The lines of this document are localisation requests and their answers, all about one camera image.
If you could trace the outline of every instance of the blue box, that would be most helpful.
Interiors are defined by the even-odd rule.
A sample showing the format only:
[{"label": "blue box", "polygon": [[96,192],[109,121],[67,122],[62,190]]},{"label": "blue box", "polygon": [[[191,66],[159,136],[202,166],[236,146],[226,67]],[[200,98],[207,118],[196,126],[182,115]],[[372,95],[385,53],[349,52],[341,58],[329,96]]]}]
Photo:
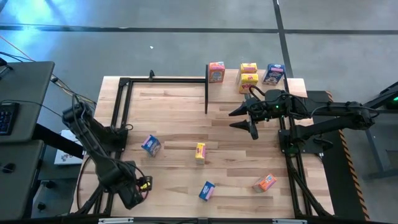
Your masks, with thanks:
[{"label": "blue box", "polygon": [[268,85],[277,85],[284,75],[285,65],[269,64],[267,66],[267,73],[264,75],[262,82]]},{"label": "blue box", "polygon": [[214,188],[216,186],[209,181],[206,181],[205,186],[203,186],[199,197],[205,200],[206,202],[209,200],[210,196],[213,194]]},{"label": "blue box", "polygon": [[159,140],[151,134],[141,146],[141,148],[145,149],[153,157],[156,155],[156,152],[159,151],[161,147],[162,145],[160,144]]}]

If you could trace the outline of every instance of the orange stripe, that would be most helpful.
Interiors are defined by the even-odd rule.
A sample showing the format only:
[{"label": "orange stripe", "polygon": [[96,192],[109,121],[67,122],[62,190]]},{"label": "orange stripe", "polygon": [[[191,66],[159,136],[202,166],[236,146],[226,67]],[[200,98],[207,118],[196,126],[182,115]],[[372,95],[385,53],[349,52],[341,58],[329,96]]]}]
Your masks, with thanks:
[{"label": "orange stripe", "polygon": [[343,136],[342,134],[340,134],[340,138],[341,138],[342,141],[344,141],[345,143],[347,143],[346,138],[344,138],[344,136]]},{"label": "orange stripe", "polygon": [[358,179],[356,177],[353,176],[353,179],[355,182],[359,183]]},{"label": "orange stripe", "polygon": [[356,173],[355,173],[355,170],[352,169],[352,168],[349,168],[349,169],[350,169],[350,171],[351,171],[351,174],[353,174],[355,177],[357,177],[357,175],[356,175]]},{"label": "orange stripe", "polygon": [[355,187],[356,187],[358,190],[360,190],[360,191],[362,192],[361,186],[359,186],[357,183],[354,183],[354,185],[355,185]]},{"label": "orange stripe", "polygon": [[346,154],[346,158],[347,158],[347,160],[349,160],[350,162],[353,162],[353,160],[351,159],[351,156],[349,156],[349,155]]},{"label": "orange stripe", "polygon": [[363,213],[369,215],[369,214],[368,214],[368,211],[366,210],[366,208],[362,208],[362,211],[363,211]]},{"label": "orange stripe", "polygon": [[354,174],[356,177],[358,176],[358,175],[356,175],[356,172],[355,172],[355,170],[353,168],[349,168],[349,169],[350,169],[352,174]]},{"label": "orange stripe", "polygon": [[359,199],[359,202],[361,202],[361,205],[363,205],[364,207],[366,207],[366,205],[365,205],[365,201],[363,200],[363,199]]},{"label": "orange stripe", "polygon": [[354,168],[354,164],[353,164],[352,162],[348,161],[348,165],[349,165],[351,168]]},{"label": "orange stripe", "polygon": [[343,146],[346,147],[346,148],[348,149],[347,144],[345,144],[343,141],[342,141],[341,143],[343,143]]},{"label": "orange stripe", "polygon": [[356,192],[360,198],[363,198],[363,195],[359,192]]},{"label": "orange stripe", "polygon": [[[333,97],[332,97],[332,95],[331,95],[331,92],[326,91],[326,93],[329,95],[329,100],[330,100],[330,101],[333,101]],[[350,171],[351,171],[352,176],[353,176],[354,185],[355,185],[355,187],[356,187],[359,191],[362,192],[361,187],[359,186],[359,181],[358,181],[358,179],[356,178],[357,175],[356,175],[355,170],[354,170],[354,167],[353,167],[353,160],[351,159],[351,156],[350,156],[350,154],[349,154],[349,150],[348,150],[348,146],[347,146],[347,140],[346,140],[345,137],[344,137],[343,130],[340,129],[340,130],[338,130],[338,132],[340,133],[341,142],[342,142],[343,145],[344,145],[344,151],[346,152],[346,158],[347,158],[347,160],[348,160],[348,165],[349,165],[350,167],[352,167],[352,168],[350,168]],[[362,211],[363,211],[363,213],[364,213],[365,220],[366,220],[366,221],[371,221],[371,219],[369,218],[368,210],[366,209],[366,206],[365,206],[365,201],[364,201],[364,199],[363,199],[363,195],[362,195],[359,191],[357,191],[356,193],[357,193],[358,196],[359,196],[359,202],[360,202],[361,205],[363,206]]]}]

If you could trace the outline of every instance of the desk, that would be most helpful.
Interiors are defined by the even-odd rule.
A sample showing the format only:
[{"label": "desk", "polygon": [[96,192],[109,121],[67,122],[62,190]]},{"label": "desk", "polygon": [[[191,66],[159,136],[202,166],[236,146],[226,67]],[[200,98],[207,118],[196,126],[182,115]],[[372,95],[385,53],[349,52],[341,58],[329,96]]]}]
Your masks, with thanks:
[{"label": "desk", "polygon": [[43,146],[40,140],[0,146],[0,167],[8,163],[16,165],[10,174],[0,169],[0,220],[30,217],[34,196],[31,187]]},{"label": "desk", "polygon": [[0,101],[11,100],[20,105],[11,135],[0,136],[0,144],[43,140],[46,145],[83,157],[80,145],[36,123],[54,63],[17,62],[9,66],[13,70],[5,71],[0,80]]},{"label": "desk", "polygon": [[[259,123],[259,139],[253,141],[247,131],[231,128],[245,116],[229,117],[243,101],[237,92],[237,70],[227,70],[223,83],[209,84],[208,114],[204,113],[204,86],[190,83],[135,83],[128,122],[129,132],[122,160],[134,160],[145,175],[154,178],[147,200],[132,210],[124,208],[115,196],[112,216],[129,217],[223,217],[223,218],[293,218],[292,199],[285,157],[279,149],[279,120]],[[111,123],[120,77],[104,77],[95,118]],[[290,92],[306,96],[302,79],[288,79]],[[258,84],[262,90],[283,89]],[[122,108],[119,110],[119,121]],[[310,124],[312,120],[301,121]],[[158,137],[163,148],[155,158],[141,149],[149,134]],[[206,143],[205,165],[195,164],[198,142]],[[307,184],[325,209],[333,213],[323,165],[311,154],[303,155]],[[277,182],[262,194],[254,193],[252,184],[267,174]],[[208,202],[198,198],[204,183],[216,185]],[[98,185],[94,164],[88,164],[80,186],[81,204]],[[302,193],[298,190],[303,209]],[[71,212],[76,210],[73,203]]]}]

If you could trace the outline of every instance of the orange box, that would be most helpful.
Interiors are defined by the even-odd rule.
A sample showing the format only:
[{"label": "orange box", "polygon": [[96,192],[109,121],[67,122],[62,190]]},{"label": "orange box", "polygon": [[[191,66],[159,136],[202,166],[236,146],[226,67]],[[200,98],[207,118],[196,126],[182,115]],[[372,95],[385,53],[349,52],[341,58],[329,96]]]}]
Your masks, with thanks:
[{"label": "orange box", "polygon": [[253,189],[257,192],[257,193],[261,193],[261,192],[265,192],[266,190],[268,190],[275,182],[276,182],[276,178],[272,175],[269,174],[268,176],[266,176],[265,178],[261,177],[259,180],[257,180],[257,182],[253,185]]},{"label": "orange box", "polygon": [[224,62],[210,62],[209,63],[209,82],[221,83],[224,80],[225,65]]}]

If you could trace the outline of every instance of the red box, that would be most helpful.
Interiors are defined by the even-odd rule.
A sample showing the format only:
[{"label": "red box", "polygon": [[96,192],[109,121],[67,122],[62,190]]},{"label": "red box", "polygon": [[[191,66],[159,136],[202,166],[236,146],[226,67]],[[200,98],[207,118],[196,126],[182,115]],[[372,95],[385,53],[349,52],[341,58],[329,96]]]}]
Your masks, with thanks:
[{"label": "red box", "polygon": [[209,82],[221,83],[224,80],[225,66],[224,62],[210,62],[209,63]]}]

